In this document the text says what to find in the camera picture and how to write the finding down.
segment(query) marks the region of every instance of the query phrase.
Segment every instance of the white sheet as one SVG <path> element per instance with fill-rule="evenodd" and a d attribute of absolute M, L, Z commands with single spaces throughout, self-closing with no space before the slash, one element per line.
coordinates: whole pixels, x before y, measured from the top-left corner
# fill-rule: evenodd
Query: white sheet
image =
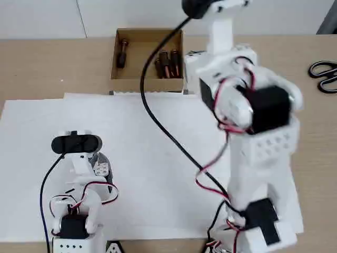
<path fill-rule="evenodd" d="M 217 154 L 225 136 L 199 99 L 147 97 L 158 119 L 197 161 L 205 164 Z M 51 141 L 59 130 L 81 129 L 102 138 L 102 152 L 112 163 L 120 190 L 118 201 L 102 213 L 108 239 L 205 237 L 221 198 L 195 185 L 197 168 L 152 122 L 139 96 L 107 96 L 6 102 L 0 121 L 0 191 L 5 204 L 0 210 L 0 241 L 44 239 L 38 193 L 57 159 Z M 228 157 L 227 152 L 212 169 L 224 185 L 229 178 Z M 49 225 L 48 200 L 71 181 L 70 167 L 63 160 L 46 183 Z"/>

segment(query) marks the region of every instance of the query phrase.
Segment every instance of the open cardboard box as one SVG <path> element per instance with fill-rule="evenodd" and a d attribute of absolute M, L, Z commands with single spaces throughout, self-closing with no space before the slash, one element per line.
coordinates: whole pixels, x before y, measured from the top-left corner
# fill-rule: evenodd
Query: open cardboard box
<path fill-rule="evenodd" d="M 170 29 L 133 29 L 120 28 L 116 33 L 113 66 L 111 73 L 112 90 L 115 92 L 139 92 L 140 77 L 144 64 L 152 51 Z M 117 68 L 117 56 L 120 52 L 120 41 L 126 39 L 129 45 L 126 50 L 125 68 Z M 183 55 L 183 32 L 178 32 L 163 48 L 170 51 L 176 49 Z M 145 90 L 150 92 L 181 92 L 183 90 L 183 76 L 179 79 L 159 79 L 154 62 L 147 70 Z"/>

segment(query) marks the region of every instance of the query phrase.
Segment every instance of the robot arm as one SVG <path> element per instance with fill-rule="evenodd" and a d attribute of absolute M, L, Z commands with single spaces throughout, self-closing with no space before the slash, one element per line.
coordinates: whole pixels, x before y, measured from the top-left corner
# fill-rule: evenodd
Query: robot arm
<path fill-rule="evenodd" d="M 112 252 L 112 249 L 122 252 L 119 244 L 112 244 L 106 251 L 103 225 L 100 224 L 102 205 L 118 197 L 118 189 L 112 184 L 110 162 L 99 152 L 101 147 L 99 137 L 77 131 L 62 133 L 53 140 L 54 152 L 71 150 L 67 158 L 71 159 L 76 174 L 70 183 L 72 188 L 51 199 L 53 253 L 65 252 L 70 247 L 87 253 Z"/>
<path fill-rule="evenodd" d="M 198 13 L 197 18 L 209 22 L 210 40 L 206 52 L 186 56 L 187 82 L 200 87 L 199 95 L 221 129 L 233 133 L 228 192 L 231 205 L 245 214 L 240 217 L 228 210 L 243 229 L 237 248 L 263 253 L 288 247 L 297 241 L 292 224 L 283 217 L 289 195 L 296 194 L 290 190 L 290 157 L 299 138 L 293 112 L 303 106 L 302 93 L 295 84 L 258 66 L 250 47 L 233 47 L 233 15 L 249 1 L 214 1 L 201 12 L 196 2 L 185 0 L 183 8 L 187 15 Z M 221 228 L 214 232 L 222 249 L 231 248 L 233 237 Z"/>

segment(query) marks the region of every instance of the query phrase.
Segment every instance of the table surface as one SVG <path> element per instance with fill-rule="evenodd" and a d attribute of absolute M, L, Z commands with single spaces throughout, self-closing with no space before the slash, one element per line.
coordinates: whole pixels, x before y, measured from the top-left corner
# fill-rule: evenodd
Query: table surface
<path fill-rule="evenodd" d="M 337 36 L 237 36 L 249 43 L 261 65 L 297 84 L 305 108 L 299 113 L 301 140 L 292 170 L 305 233 L 283 252 L 335 252 L 337 240 L 337 117 L 334 95 L 319 92 L 308 77 L 310 64 L 336 60 Z M 206 38 L 186 37 L 184 50 L 205 49 Z M 0 111 L 5 100 L 62 98 L 65 92 L 107 94 L 114 38 L 0 41 Z M 125 241 L 125 252 L 201 252 L 203 240 Z M 1 252 L 46 252 L 43 243 L 0 244 Z"/>

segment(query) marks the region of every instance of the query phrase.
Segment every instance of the scissors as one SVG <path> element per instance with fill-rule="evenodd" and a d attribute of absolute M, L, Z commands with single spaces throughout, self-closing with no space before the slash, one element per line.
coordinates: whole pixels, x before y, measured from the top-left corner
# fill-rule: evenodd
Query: scissors
<path fill-rule="evenodd" d="M 315 72 L 315 69 L 319 66 L 327 66 L 330 69 L 325 70 L 322 72 Z M 337 89 L 327 89 L 325 87 L 326 84 L 328 83 L 333 83 L 334 81 L 337 81 L 337 62 L 331 62 L 331 61 L 319 61 L 311 65 L 309 68 L 309 76 L 311 78 L 321 78 L 321 77 L 326 77 L 325 80 L 321 81 L 318 84 L 318 89 L 327 94 L 332 94 L 332 93 L 337 93 Z"/>

